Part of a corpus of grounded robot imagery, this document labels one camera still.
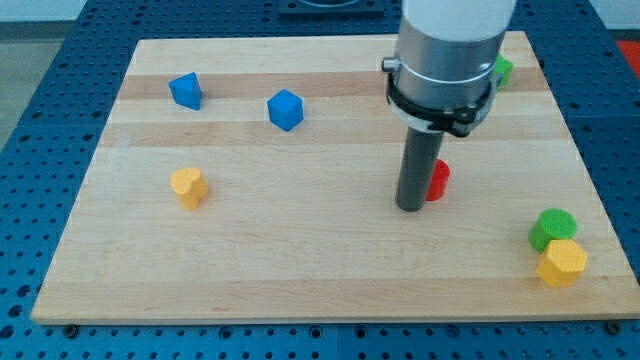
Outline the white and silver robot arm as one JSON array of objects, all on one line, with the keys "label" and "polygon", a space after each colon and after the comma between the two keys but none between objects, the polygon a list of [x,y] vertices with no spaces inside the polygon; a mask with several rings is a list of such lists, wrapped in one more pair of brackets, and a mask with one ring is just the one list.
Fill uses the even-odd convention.
[{"label": "white and silver robot arm", "polygon": [[422,133],[466,137],[488,115],[514,0],[404,0],[394,55],[382,60],[392,113]]}]

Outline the green block behind arm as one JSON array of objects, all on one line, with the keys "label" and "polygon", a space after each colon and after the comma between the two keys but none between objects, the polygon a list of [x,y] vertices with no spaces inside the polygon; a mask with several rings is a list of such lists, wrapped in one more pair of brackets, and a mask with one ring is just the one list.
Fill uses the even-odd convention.
[{"label": "green block behind arm", "polygon": [[510,80],[514,64],[506,59],[502,54],[499,54],[494,65],[493,73],[498,78],[498,88],[505,87]]}]

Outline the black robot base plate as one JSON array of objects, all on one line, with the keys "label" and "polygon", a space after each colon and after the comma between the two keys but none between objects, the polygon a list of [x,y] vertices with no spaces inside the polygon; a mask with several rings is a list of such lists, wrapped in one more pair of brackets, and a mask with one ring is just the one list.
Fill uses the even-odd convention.
[{"label": "black robot base plate", "polygon": [[383,0],[277,0],[280,17],[381,15]]}]

